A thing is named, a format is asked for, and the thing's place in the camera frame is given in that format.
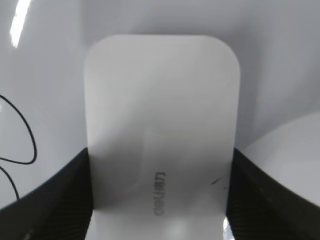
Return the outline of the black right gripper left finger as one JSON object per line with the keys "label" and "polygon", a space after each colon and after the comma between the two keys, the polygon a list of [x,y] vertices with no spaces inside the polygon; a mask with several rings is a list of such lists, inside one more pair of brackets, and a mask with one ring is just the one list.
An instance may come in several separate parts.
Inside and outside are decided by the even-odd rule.
{"label": "black right gripper left finger", "polygon": [[87,148],[0,211],[2,240],[84,240],[94,209]]}

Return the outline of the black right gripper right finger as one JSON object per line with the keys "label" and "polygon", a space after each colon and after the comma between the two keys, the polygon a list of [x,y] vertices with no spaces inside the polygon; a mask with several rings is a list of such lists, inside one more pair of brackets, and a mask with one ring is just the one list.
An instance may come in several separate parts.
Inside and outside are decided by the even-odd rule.
{"label": "black right gripper right finger", "polygon": [[226,207],[236,240],[318,240],[320,208],[233,152]]}

